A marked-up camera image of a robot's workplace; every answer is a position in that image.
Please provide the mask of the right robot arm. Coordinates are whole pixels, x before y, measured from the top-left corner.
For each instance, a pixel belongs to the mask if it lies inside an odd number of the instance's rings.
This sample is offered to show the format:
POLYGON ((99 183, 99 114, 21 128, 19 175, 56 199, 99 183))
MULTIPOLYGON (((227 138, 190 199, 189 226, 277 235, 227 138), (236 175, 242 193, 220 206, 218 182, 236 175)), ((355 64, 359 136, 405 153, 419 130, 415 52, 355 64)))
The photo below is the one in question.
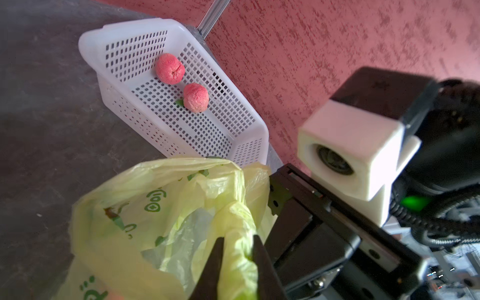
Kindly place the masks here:
POLYGON ((458 79, 363 67, 299 129, 270 178, 267 299, 431 300, 462 279, 384 230, 390 218, 435 253, 480 240, 480 91, 458 79))

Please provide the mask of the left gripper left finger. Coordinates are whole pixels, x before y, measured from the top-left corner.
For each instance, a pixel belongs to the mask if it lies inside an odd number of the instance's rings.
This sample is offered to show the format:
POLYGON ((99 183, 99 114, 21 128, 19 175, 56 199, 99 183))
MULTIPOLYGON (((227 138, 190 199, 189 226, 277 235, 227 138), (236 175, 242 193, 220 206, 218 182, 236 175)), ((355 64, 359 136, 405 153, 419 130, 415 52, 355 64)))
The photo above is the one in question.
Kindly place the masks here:
POLYGON ((189 300, 217 300, 225 239, 217 238, 189 300))

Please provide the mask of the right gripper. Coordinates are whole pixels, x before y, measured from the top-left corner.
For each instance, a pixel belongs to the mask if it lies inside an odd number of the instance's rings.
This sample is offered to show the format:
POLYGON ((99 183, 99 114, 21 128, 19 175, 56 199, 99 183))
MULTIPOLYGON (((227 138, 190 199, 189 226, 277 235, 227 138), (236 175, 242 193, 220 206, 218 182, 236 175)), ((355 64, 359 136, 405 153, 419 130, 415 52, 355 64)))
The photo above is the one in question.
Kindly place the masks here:
POLYGON ((266 239, 290 300, 427 300, 427 264, 291 164, 270 177, 266 239))

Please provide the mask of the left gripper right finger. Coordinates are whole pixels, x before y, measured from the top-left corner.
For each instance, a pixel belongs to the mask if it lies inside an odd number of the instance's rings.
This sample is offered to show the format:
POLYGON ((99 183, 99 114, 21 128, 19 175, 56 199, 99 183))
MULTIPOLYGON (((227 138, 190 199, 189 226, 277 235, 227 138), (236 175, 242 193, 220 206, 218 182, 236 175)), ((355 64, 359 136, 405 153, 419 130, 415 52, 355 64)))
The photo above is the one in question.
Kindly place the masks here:
POLYGON ((253 237, 252 253, 258 271, 257 298, 259 300, 286 300, 285 290, 258 235, 253 237))

